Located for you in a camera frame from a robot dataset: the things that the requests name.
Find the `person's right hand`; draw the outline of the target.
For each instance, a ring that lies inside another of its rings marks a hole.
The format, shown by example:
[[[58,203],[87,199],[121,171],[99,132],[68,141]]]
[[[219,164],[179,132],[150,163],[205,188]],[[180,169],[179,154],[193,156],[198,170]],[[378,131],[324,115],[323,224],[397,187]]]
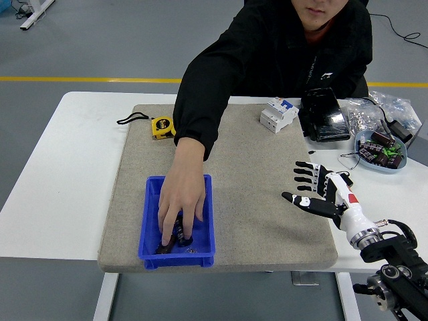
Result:
[[[176,156],[160,192],[158,226],[161,244],[168,245],[179,212],[183,214],[183,234],[190,239],[194,220],[203,220],[205,180],[203,157]]]

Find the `robot right hand white shell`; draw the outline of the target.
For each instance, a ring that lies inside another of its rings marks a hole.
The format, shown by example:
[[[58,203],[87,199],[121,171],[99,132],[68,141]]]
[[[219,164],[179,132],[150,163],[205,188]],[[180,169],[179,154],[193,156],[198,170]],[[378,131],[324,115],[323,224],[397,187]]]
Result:
[[[299,182],[299,191],[315,192],[320,197],[310,198],[283,192],[282,197],[303,211],[332,219],[340,230],[352,239],[367,229],[375,228],[362,213],[362,207],[350,190],[343,176],[316,163],[296,162],[294,180]]]

